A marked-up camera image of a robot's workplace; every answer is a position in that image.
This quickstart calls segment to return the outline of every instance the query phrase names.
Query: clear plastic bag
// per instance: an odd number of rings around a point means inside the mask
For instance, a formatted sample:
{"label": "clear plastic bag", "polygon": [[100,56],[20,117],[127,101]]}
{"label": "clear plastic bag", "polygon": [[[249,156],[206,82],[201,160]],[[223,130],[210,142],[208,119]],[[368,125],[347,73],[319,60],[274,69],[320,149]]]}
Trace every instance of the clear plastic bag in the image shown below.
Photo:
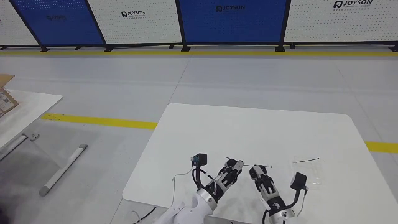
{"label": "clear plastic bag", "polygon": [[295,156],[292,161],[293,175],[296,172],[307,176],[307,187],[317,189],[322,185],[322,160],[317,157]]}

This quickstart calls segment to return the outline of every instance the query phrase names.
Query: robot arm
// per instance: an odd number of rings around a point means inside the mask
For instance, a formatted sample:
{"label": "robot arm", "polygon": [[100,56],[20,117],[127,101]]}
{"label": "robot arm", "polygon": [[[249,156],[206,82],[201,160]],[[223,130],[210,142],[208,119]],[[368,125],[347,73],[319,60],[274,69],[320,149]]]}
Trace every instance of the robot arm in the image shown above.
{"label": "robot arm", "polygon": [[154,224],[203,224],[206,215],[212,215],[217,203],[225,192],[233,185],[242,172],[243,161],[229,159],[215,178],[206,186],[200,180],[200,167],[207,164],[206,154],[197,154],[192,159],[194,182],[198,190],[193,194],[191,207],[176,203],[172,205]]}
{"label": "robot arm", "polygon": [[301,190],[305,190],[307,193],[308,188],[305,186],[307,176],[301,173],[296,173],[290,185],[290,188],[296,190],[294,201],[292,204],[286,205],[282,200],[282,197],[280,197],[279,192],[274,185],[274,181],[267,175],[267,170],[264,166],[254,165],[249,172],[250,177],[264,199],[267,208],[264,212],[262,222],[264,223],[266,213],[268,212],[271,224],[297,223],[298,220],[295,217],[292,207],[299,200]]}

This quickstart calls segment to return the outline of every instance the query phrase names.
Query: table leg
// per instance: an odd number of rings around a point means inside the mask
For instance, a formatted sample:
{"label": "table leg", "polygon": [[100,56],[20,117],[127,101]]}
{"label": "table leg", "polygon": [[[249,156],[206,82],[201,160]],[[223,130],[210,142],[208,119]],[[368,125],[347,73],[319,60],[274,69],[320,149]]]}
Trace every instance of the table leg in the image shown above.
{"label": "table leg", "polygon": [[25,139],[27,139],[27,136],[21,135],[8,146],[6,146],[2,151],[0,151],[0,161],[5,158],[12,150],[14,150],[20,143],[24,142]]}
{"label": "table leg", "polygon": [[80,154],[87,148],[87,144],[80,144],[79,148],[68,158],[67,164],[59,169],[51,179],[40,189],[39,195],[42,197],[47,195],[50,189],[55,183],[61,178],[61,176],[67,171],[67,169],[73,164],[73,162],[80,156]]}
{"label": "table leg", "polygon": [[[29,131],[25,131],[22,135],[26,136],[32,144],[34,144],[37,149],[41,150],[44,154],[47,155],[51,160],[53,160],[43,149],[41,149],[34,141],[39,138],[39,135],[36,133],[32,133]],[[67,164],[64,166],[60,166],[60,169],[50,178],[50,180],[40,189],[39,195],[44,197],[50,191],[50,189],[57,183],[57,181],[61,178],[61,176],[69,169],[69,167],[73,164],[73,162],[80,156],[80,154],[87,148],[87,144],[80,144],[79,148],[68,158]]]}

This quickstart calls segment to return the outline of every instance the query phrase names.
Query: black frame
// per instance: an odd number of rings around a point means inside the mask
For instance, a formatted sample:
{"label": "black frame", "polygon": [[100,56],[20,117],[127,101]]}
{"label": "black frame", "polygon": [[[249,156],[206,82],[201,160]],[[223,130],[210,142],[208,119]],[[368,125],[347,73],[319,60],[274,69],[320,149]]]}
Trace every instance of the black frame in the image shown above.
{"label": "black frame", "polygon": [[275,48],[276,52],[284,52],[285,48],[284,45],[290,45],[291,49],[295,49],[295,45],[305,45],[305,44],[310,44],[310,45],[351,45],[351,44],[379,44],[379,45],[393,45],[393,47],[389,47],[393,52],[398,52],[398,40],[397,41],[364,41],[364,42],[285,42],[285,34],[286,34],[286,28],[287,28],[287,21],[289,19],[289,12],[290,12],[290,6],[292,3],[292,0],[286,0],[285,4],[285,12],[284,12],[284,19],[282,21],[282,30],[280,34],[280,40],[278,42],[187,42],[185,38],[185,31],[184,31],[184,26],[183,26],[183,19],[182,19],[182,13],[181,13],[181,5],[180,5],[180,0],[175,0],[175,5],[176,5],[176,10],[177,10],[177,15],[178,15],[178,23],[180,26],[180,33],[181,33],[181,42],[176,42],[176,43],[138,43],[138,44],[108,44],[106,43],[104,36],[101,32],[101,29],[98,25],[98,22],[93,14],[93,11],[91,9],[91,6],[88,2],[88,0],[84,0],[85,4],[90,12],[91,17],[93,18],[93,21],[95,23],[95,26],[101,36],[101,40],[103,41],[103,44],[73,44],[73,45],[64,45],[64,44],[53,44],[53,45],[44,45],[40,42],[39,38],[35,35],[34,31],[30,27],[30,25],[27,23],[21,12],[18,10],[16,4],[14,3],[13,0],[9,0],[15,11],[18,13],[19,17],[22,19],[26,27],[29,29],[30,33],[33,35],[35,40],[37,41],[38,45],[0,45],[2,46],[2,49],[6,49],[7,47],[40,47],[42,49],[41,52],[46,52],[49,49],[47,47],[76,47],[75,50],[80,49],[81,47],[105,47],[105,52],[110,52],[114,48],[117,47],[147,47],[147,46],[163,46],[163,45],[168,45],[169,49],[172,49],[175,45],[182,45],[182,52],[188,52],[190,50],[190,47],[188,45],[277,45]]}

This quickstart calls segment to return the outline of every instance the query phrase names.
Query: blue panel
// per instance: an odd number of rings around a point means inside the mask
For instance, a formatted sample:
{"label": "blue panel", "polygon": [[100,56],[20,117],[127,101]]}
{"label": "blue panel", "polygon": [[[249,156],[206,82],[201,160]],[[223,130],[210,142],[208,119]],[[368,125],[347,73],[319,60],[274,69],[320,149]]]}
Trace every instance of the blue panel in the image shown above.
{"label": "blue panel", "polygon": [[102,44],[84,0],[14,0],[44,45]]}
{"label": "blue panel", "polygon": [[187,42],[278,42],[286,0],[180,0]]}

